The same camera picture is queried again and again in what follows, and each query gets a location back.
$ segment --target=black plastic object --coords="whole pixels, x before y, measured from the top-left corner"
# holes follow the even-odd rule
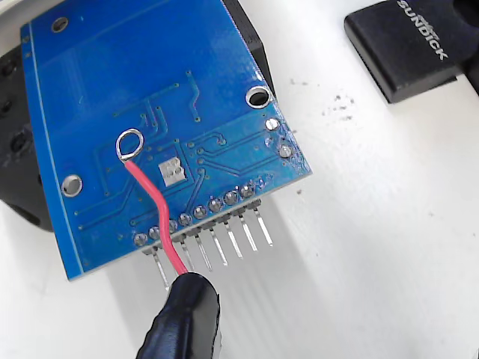
[[[399,102],[466,73],[479,91],[476,0],[389,0],[345,19],[354,47],[389,102]]]
[[[237,0],[224,3],[274,93],[261,39]],[[19,46],[0,58],[0,200],[32,224],[53,231],[32,140]]]
[[[264,79],[269,85],[269,88],[271,88],[273,94],[276,95],[275,88],[272,83],[271,72],[269,71],[268,59],[266,58],[266,52],[264,51],[264,45],[260,39],[260,36],[257,34],[253,24],[249,20],[238,0],[223,0],[223,3],[228,9],[234,23],[237,25],[242,38],[246,42],[246,45],[253,55],[256,64],[259,66]]]
[[[219,296],[206,278],[179,276],[137,359],[214,358],[221,348],[219,314]]]

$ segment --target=insulated wire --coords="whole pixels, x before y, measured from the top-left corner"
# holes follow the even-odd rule
[[[173,242],[171,241],[170,209],[168,208],[165,198],[156,188],[156,186],[148,179],[146,174],[144,174],[143,171],[135,164],[135,162],[126,161],[125,167],[132,174],[132,176],[135,177],[140,186],[143,187],[143,189],[150,195],[151,199],[155,202],[156,207],[158,207],[159,236],[162,240],[163,250],[173,265],[174,270],[177,271],[179,275],[187,273],[188,269],[186,269],[183,261],[173,246]]]

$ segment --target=metal pin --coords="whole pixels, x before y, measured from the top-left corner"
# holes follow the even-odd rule
[[[203,219],[207,216],[207,214],[208,214],[208,211],[205,206],[198,206],[193,211],[193,215],[195,216],[196,219]]]
[[[230,227],[230,224],[228,223],[228,221],[225,222],[225,227],[226,227],[226,230],[228,232],[228,235],[230,236],[231,243],[233,243],[234,250],[237,252],[238,257],[240,259],[242,259],[242,254],[241,254],[241,251],[239,250],[240,247],[238,245],[237,239],[234,238],[234,233],[231,230],[231,227]]]
[[[226,260],[225,253],[223,253],[223,248],[219,244],[218,237],[216,236],[216,233],[213,228],[210,228],[210,233],[211,233],[211,236],[213,237],[213,241],[215,242],[216,249],[218,249],[219,256],[222,258],[223,265],[227,266],[228,261]]]
[[[195,236],[196,242],[198,243],[198,247],[200,248],[201,255],[203,256],[204,264],[207,265],[209,271],[213,271],[211,267],[210,260],[208,259],[207,252],[204,250],[203,243],[201,243],[200,236],[197,234]]]
[[[246,237],[248,237],[249,244],[251,245],[251,248],[253,248],[253,251],[257,252],[256,243],[254,243],[253,236],[251,235],[251,232],[249,231],[249,227],[248,227],[248,225],[245,221],[245,218],[242,215],[239,215],[238,217],[241,220],[242,228],[244,229],[244,231],[246,233]]]
[[[293,155],[293,148],[286,144],[279,147],[279,156],[283,159],[289,159]]]
[[[193,265],[192,256],[189,253],[188,247],[186,247],[186,243],[184,241],[181,242],[181,248],[183,249],[183,252],[185,253],[186,260],[188,261],[189,267],[191,268],[192,271],[194,271],[195,266]]]
[[[156,252],[155,248],[153,248],[153,258],[155,259],[155,262],[156,262],[156,265],[158,266],[159,272],[162,274],[163,284],[165,284],[165,289],[169,290],[170,289],[170,284],[168,282],[168,278],[166,277],[165,271],[163,270],[162,264],[159,261],[158,253]]]
[[[257,221],[260,222],[260,227],[263,230],[264,236],[266,237],[266,241],[272,247],[272,239],[271,239],[271,236],[269,235],[266,225],[264,224],[263,217],[261,217],[260,211],[258,211],[257,208],[255,208],[254,213],[256,215]]]

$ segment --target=printed circuit board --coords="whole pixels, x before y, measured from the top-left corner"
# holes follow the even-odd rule
[[[134,161],[165,196],[177,241],[311,172],[221,0],[66,0],[21,36],[69,279],[158,243],[156,207],[115,152],[128,129],[144,138]]]

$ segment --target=white table surface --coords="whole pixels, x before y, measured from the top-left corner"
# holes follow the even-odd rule
[[[0,53],[56,2],[24,0],[1,15]],[[208,274],[190,245],[221,294],[221,358],[470,359],[478,95],[461,77],[388,105],[343,30],[371,0],[241,2],[314,175],[264,201],[274,248],[251,216],[259,254],[236,222],[243,261],[222,229],[229,267],[204,237]],[[4,204],[0,239],[0,358],[135,357],[166,297],[151,258],[134,254],[69,283],[54,236]]]

